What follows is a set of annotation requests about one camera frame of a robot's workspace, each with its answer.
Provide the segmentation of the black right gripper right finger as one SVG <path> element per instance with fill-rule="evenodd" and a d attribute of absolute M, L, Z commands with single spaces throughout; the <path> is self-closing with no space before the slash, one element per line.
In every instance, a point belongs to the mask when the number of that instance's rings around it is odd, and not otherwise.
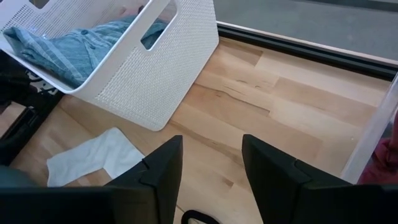
<path fill-rule="evenodd" d="M 349 185 L 251 135 L 244 134 L 241 149 L 246 176 L 262 221 L 292 223 L 303 185 Z"/>

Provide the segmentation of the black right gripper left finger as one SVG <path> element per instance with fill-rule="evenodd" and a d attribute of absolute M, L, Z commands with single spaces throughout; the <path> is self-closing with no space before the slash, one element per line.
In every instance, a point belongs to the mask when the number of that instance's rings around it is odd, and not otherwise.
<path fill-rule="evenodd" d="M 182 179 L 183 136 L 176 135 L 108 184 L 115 223 L 174 222 Z"/>

